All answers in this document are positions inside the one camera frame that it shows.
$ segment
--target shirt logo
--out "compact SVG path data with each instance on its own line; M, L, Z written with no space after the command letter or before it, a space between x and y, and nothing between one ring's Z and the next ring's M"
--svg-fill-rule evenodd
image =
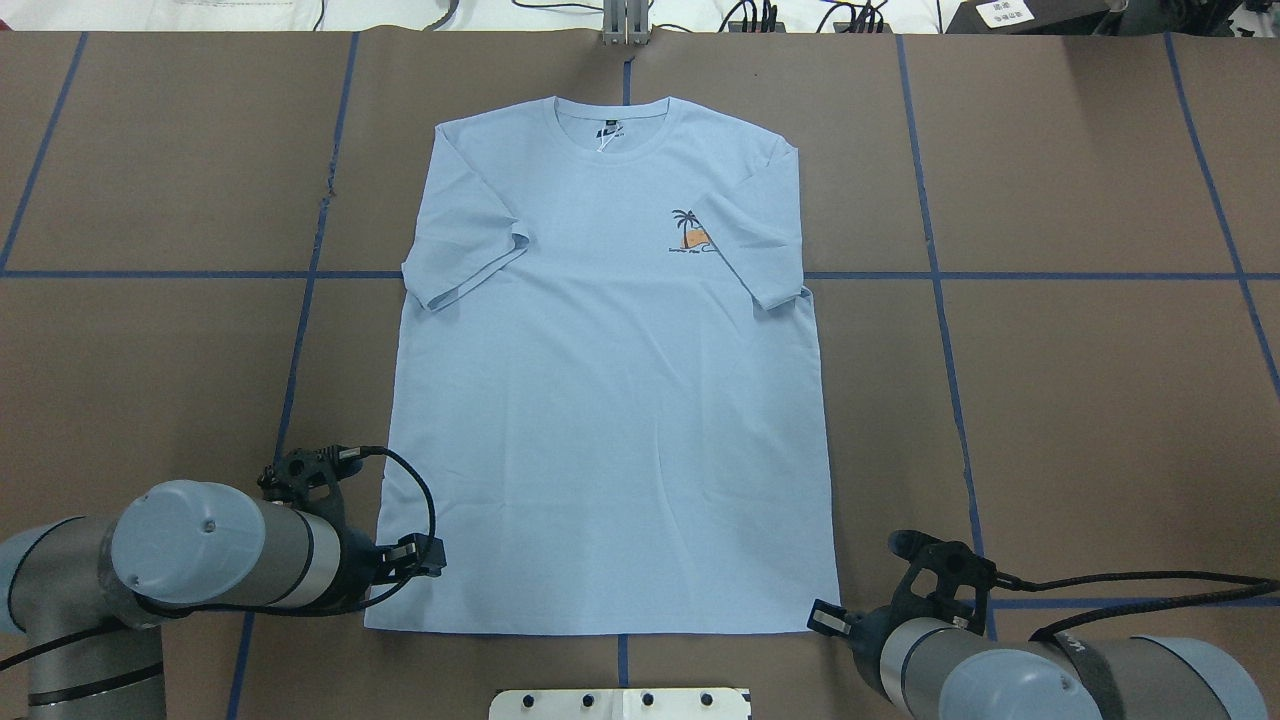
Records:
M672 210L671 215L680 231L680 247L671 247L669 252L718 252L692 210Z

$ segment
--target crew neckline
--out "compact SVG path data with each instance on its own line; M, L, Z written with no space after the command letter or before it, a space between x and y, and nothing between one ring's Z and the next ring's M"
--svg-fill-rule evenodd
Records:
M547 129L554 137L556 143L566 151L590 163L612 165L628 163L637 158L650 155L655 149L658 149L663 141L666 141L667 135L671 133L671 128L676 124L680 108L680 101L675 97L663 97L662 100L646 102L644 105L585 105L582 102L573 102L572 100L566 100L553 95L543 100L543 118L545 118ZM580 118L585 120L628 120L634 118L658 117L663 118L663 120L658 132L653 133L652 137L641 141L635 147L628 147L617 152L596 152L595 150L579 145L570 138L568 133L564 132L564 127L559 123L561 115L568 115L571 118Z

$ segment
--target metal bracket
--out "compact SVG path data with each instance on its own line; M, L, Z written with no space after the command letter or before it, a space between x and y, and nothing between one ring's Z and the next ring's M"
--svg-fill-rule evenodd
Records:
M604 44L648 45L649 0L604 0Z

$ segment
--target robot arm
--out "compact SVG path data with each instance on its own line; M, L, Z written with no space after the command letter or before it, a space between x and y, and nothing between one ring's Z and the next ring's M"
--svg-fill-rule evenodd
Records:
M1056 626L1025 643L992 643L982 634L987 596L993 587L1041 589L996 573L991 561L961 542L942 542L901 530L891 551L911 566L890 605L870 614L814 602L809 628L844 639L863 680L916 720L1124 720L1196 717L1266 720L1262 693L1231 656L1194 639L1134 637L1085 642ZM937 588L919 597L911 585L922 571L937 575ZM1263 594L1280 583L1211 573L1143 575L1198 577L1248 583L1226 596ZM1123 579L1105 577L1105 579ZM1069 584L1094 582L1089 578ZM974 588L973 605L961 587ZM1192 605L1194 596L1181 605ZM1164 605L1175 606L1174 602Z
M32 647L29 716L164 717L159 625L168 619L195 610L338 615L413 577L438 577L444 547L425 483L428 534L375 546L346 524L338 482L371 454L403 464L385 448L294 451L262 473L265 500L170 480L118 520L70 518L0 544L0 629L26 633Z

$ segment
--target shirt tag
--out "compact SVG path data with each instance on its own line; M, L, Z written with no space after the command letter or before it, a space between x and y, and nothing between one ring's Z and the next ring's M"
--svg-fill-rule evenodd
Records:
M604 149L608 147L611 142L613 142L613 138L621 135L623 135L622 123L617 120L604 120L604 124L600 126L600 129L596 131L595 133L595 137L600 140L600 146L596 147L595 151L604 152Z
M982 22L991 28L1015 26L1036 19L1023 0L996 0L978 5L975 9L982 15Z

